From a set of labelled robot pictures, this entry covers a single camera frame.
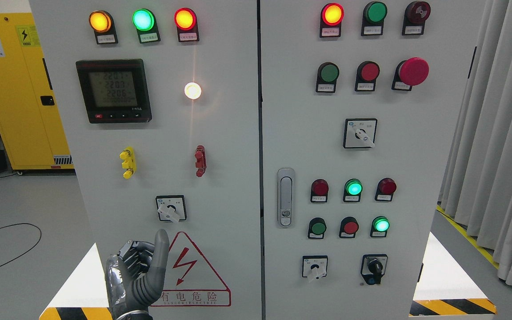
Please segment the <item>grey robotic humanoid hand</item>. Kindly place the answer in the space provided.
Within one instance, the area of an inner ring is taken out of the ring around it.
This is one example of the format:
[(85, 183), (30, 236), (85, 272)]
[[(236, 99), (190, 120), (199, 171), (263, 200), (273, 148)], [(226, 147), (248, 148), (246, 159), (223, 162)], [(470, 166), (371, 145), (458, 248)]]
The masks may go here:
[(146, 310), (164, 288), (169, 239), (159, 229), (154, 243), (129, 240), (106, 262), (105, 281), (111, 315)]

